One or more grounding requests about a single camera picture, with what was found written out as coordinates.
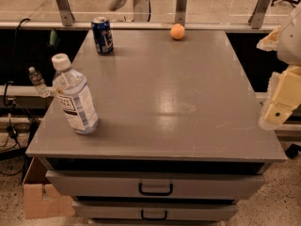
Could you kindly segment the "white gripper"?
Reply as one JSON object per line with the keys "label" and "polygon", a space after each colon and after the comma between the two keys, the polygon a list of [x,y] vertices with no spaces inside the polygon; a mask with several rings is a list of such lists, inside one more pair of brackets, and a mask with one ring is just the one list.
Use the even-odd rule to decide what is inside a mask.
{"label": "white gripper", "polygon": [[276,130],[301,105],[301,5],[293,9],[281,28],[261,39],[256,48],[266,52],[277,50],[278,59],[291,64],[282,73],[272,73],[261,109],[260,128]]}

